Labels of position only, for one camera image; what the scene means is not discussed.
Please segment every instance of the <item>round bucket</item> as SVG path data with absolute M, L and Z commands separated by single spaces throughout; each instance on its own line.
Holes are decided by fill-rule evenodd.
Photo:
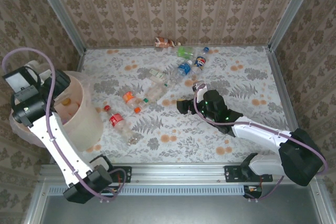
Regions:
M 69 139 L 78 151 L 94 146 L 102 135 L 103 122 L 91 103 L 89 77 L 83 73 L 65 71 L 70 77 L 69 87 L 56 99 L 55 110 L 63 121 Z M 12 130 L 31 144 L 45 147 L 30 130 L 9 117 Z

